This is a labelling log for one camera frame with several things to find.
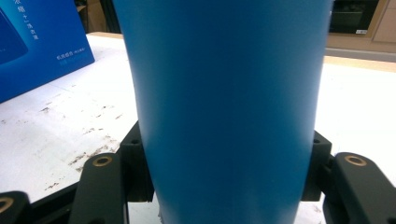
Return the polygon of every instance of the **black clamp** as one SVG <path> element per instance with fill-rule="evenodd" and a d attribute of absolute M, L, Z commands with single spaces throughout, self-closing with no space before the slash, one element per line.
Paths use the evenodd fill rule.
<path fill-rule="evenodd" d="M 396 224 L 396 188 L 367 158 L 331 155 L 332 143 L 315 133 L 302 201 L 318 201 L 328 224 Z M 81 179 L 30 204 L 23 192 L 0 194 L 0 223 L 128 223 L 128 202 L 152 202 L 138 123 L 116 154 L 96 155 L 84 164 Z"/>

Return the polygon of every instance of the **white surface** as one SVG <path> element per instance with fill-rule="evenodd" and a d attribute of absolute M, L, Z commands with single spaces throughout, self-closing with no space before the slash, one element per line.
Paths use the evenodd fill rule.
<path fill-rule="evenodd" d="M 22 190 L 34 202 L 75 183 L 84 161 L 116 151 L 137 121 L 123 41 L 88 38 L 96 63 L 0 104 L 0 192 Z M 333 154 L 370 158 L 393 185 L 395 87 L 396 71 L 324 64 L 316 125 Z M 156 201 L 129 211 L 131 223 L 160 223 Z M 325 223 L 321 202 L 301 203 L 295 223 Z"/>

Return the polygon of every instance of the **blue cylinder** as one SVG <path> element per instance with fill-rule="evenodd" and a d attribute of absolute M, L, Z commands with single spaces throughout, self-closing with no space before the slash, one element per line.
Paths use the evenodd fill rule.
<path fill-rule="evenodd" d="M 114 4 L 164 223 L 292 223 L 331 1 Z"/>

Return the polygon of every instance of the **brass insert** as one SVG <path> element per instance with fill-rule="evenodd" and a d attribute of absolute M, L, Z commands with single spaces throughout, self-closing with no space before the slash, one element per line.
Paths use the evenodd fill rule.
<path fill-rule="evenodd" d="M 346 156 L 345 159 L 347 162 L 352 163 L 357 166 L 367 165 L 367 161 L 363 160 L 362 158 L 356 157 L 356 156 Z"/>
<path fill-rule="evenodd" d="M 5 212 L 12 204 L 14 199 L 9 197 L 0 198 L 0 213 Z"/>
<path fill-rule="evenodd" d="M 111 157 L 109 157 L 109 156 L 102 156 L 102 157 L 99 157 L 99 158 L 97 158 L 96 160 L 94 160 L 93 162 L 92 162 L 92 165 L 94 165 L 94 166 L 106 166 L 106 165 L 108 165 L 109 163 L 111 163 L 113 161 L 113 159 L 111 158 Z"/>

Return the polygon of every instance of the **box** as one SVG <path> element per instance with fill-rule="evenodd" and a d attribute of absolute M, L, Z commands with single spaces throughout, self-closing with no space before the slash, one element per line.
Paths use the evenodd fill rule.
<path fill-rule="evenodd" d="M 94 62 L 71 0 L 2 0 L 0 31 L 0 103 Z"/>

